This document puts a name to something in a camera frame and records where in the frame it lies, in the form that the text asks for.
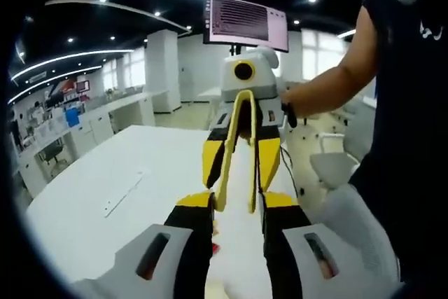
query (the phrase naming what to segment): monitor screen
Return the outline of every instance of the monitor screen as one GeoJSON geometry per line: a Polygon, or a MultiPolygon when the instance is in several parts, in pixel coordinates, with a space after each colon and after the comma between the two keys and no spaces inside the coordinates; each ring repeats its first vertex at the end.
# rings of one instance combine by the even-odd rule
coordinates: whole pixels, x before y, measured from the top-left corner
{"type": "Polygon", "coordinates": [[[267,46],[288,52],[286,14],[242,0],[206,0],[204,43],[267,46]]]}

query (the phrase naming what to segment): floor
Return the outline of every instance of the floor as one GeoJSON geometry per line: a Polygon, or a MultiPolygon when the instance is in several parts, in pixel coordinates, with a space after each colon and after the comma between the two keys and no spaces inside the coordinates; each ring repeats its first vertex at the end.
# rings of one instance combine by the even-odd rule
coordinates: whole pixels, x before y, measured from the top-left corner
{"type": "MultiPolygon", "coordinates": [[[[206,103],[183,104],[182,108],[171,114],[155,115],[155,124],[163,127],[177,127],[189,130],[207,130],[206,103]]],[[[299,125],[286,138],[286,145],[293,160],[293,174],[297,189],[303,188],[300,204],[304,209],[313,210],[319,207],[326,195],[319,183],[317,175],[309,164],[309,156],[321,151],[316,135],[319,132],[344,133],[344,125],[333,115],[324,113],[316,119],[308,120],[307,125],[299,120],[299,125]]],[[[326,151],[342,151],[341,139],[325,141],[326,151]]]]}

